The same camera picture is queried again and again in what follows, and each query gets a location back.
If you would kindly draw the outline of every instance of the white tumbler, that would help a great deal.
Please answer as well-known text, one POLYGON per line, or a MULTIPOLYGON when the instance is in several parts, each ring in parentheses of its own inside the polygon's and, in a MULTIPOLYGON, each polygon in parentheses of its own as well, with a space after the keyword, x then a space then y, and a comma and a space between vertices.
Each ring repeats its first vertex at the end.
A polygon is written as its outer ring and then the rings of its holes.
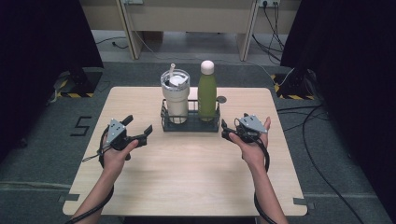
POLYGON ((171 122, 183 123, 189 114, 190 75, 181 69, 170 69, 161 76, 163 96, 171 122))

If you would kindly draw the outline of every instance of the green bottle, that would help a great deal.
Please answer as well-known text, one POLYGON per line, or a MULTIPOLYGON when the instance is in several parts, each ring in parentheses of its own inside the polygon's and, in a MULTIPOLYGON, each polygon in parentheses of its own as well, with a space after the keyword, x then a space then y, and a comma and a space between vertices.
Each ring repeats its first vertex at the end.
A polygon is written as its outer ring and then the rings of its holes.
POLYGON ((210 121, 216 115, 217 86, 213 75, 215 65, 211 61, 201 63, 201 77, 198 83, 198 116, 203 121, 210 121))

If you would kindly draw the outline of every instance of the forearm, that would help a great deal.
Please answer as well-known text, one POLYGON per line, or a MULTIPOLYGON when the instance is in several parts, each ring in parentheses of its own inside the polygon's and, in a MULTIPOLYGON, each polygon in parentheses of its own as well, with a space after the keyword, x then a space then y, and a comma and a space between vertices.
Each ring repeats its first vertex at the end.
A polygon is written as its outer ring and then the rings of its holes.
MULTIPOLYGON (((98 181, 96 182, 95 186, 91 190, 88 197, 84 200, 82 205, 79 207, 77 212, 73 215, 73 217, 78 217, 87 211, 93 209, 98 204, 102 203, 117 179, 117 175, 113 175, 111 173, 106 173, 105 171, 102 172, 101 176, 99 177, 98 181)), ((102 209, 99 209, 94 214, 82 219, 79 223, 97 223, 99 217, 101 216, 102 209)))
POLYGON ((278 224, 288 223, 265 169, 262 166, 254 165, 250 165, 249 169, 253 176, 256 196, 262 211, 264 211, 269 218, 278 224))

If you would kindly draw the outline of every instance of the human arm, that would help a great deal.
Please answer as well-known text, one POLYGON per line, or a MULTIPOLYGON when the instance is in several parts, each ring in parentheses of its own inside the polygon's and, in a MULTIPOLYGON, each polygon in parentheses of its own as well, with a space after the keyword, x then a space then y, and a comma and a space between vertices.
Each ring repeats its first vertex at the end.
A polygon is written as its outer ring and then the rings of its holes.
MULTIPOLYGON (((264 128, 269 130, 270 125, 271 120, 270 118, 267 118, 264 122, 264 128)), ((230 133, 229 136, 242 150, 242 158, 247 163, 252 174, 256 196, 262 211, 278 224, 288 223, 285 215, 283 214, 282 208, 280 207, 268 174, 265 171, 265 158, 260 147, 256 143, 245 143, 234 133, 230 133)), ((260 139, 267 147, 268 134, 262 133, 260 139)), ((261 217, 261 223, 267 222, 261 217)))
MULTIPOLYGON (((72 218, 86 213, 105 200, 122 171, 123 165, 125 163, 125 157, 137 146, 137 144, 138 141, 134 140, 122 151, 117 151, 113 148, 110 148, 104 153, 105 167, 95 186, 92 188, 90 194, 81 204, 72 218)), ((99 209, 94 214, 79 221, 78 224, 97 223, 101 213, 102 209, 99 209)))

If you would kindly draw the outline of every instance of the black curtain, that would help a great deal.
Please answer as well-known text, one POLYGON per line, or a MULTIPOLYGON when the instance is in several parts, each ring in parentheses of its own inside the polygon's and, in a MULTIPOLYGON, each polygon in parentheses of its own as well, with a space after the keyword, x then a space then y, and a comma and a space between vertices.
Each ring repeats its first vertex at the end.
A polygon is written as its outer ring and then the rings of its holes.
POLYGON ((103 63, 78 0, 0 1, 0 32, 2 160, 28 133, 62 72, 103 63))
POLYGON ((340 135, 396 223, 396 2, 303 0, 282 65, 312 69, 340 135))

